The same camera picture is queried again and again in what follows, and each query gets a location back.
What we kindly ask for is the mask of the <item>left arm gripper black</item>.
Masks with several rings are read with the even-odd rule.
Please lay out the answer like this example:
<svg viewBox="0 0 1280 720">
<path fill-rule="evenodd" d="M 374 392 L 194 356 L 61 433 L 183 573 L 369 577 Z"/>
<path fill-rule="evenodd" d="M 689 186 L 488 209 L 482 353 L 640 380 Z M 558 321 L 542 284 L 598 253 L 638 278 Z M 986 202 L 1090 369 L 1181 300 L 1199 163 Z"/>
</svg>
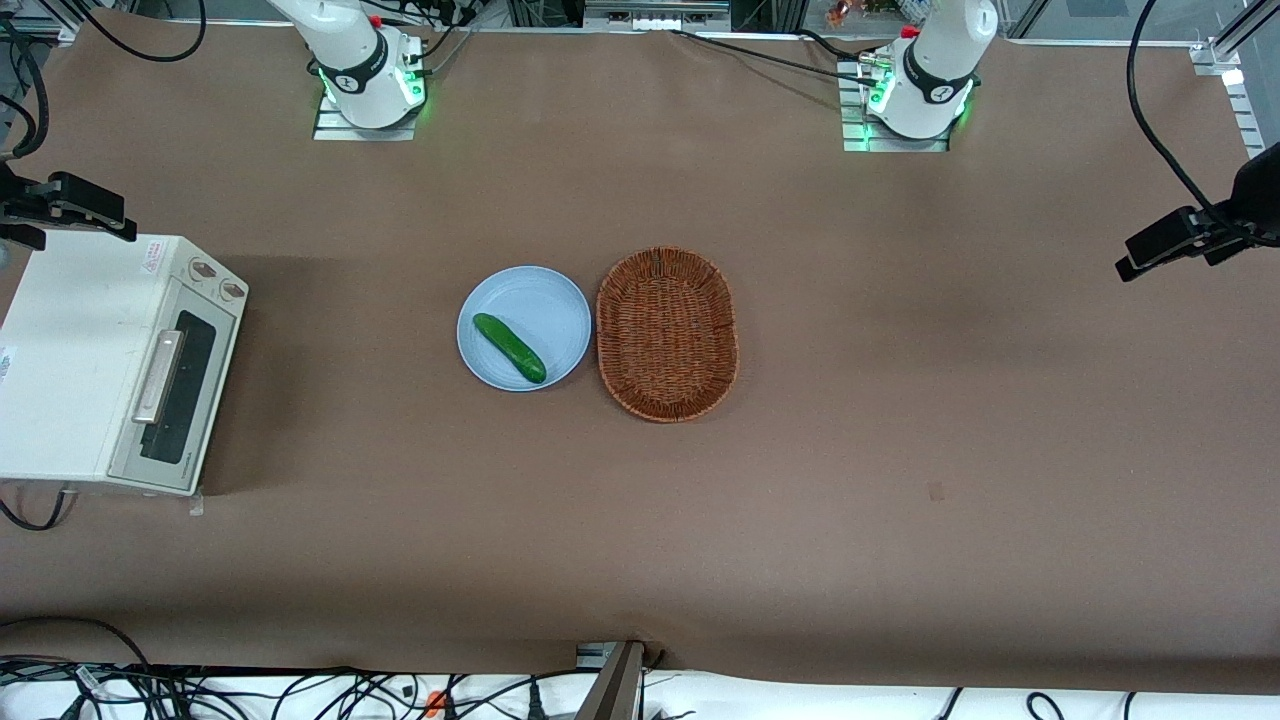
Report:
<svg viewBox="0 0 1280 720">
<path fill-rule="evenodd" d="M 1215 228 L 1201 243 L 1203 228 L 1192 206 L 1181 206 L 1130 236 L 1125 255 L 1115 263 L 1121 282 L 1165 264 L 1198 258 L 1216 266 L 1251 247 L 1277 247 L 1279 143 L 1247 161 L 1235 174 L 1235 223 L 1242 228 Z"/>
</svg>

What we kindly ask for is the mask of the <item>right arm gripper black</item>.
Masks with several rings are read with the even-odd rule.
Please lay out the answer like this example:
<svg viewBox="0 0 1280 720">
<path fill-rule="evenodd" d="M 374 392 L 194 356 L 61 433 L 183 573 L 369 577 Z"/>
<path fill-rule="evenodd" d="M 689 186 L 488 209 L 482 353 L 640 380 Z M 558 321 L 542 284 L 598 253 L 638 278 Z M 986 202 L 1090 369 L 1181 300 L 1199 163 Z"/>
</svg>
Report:
<svg viewBox="0 0 1280 720">
<path fill-rule="evenodd" d="M 84 227 L 125 242 L 137 241 L 137 224 L 125 215 L 120 195 L 68 172 L 54 172 L 47 182 L 26 178 L 3 160 L 1 238 L 44 251 L 46 237 L 38 227 L 46 225 L 50 217 L 58 225 Z"/>
</svg>

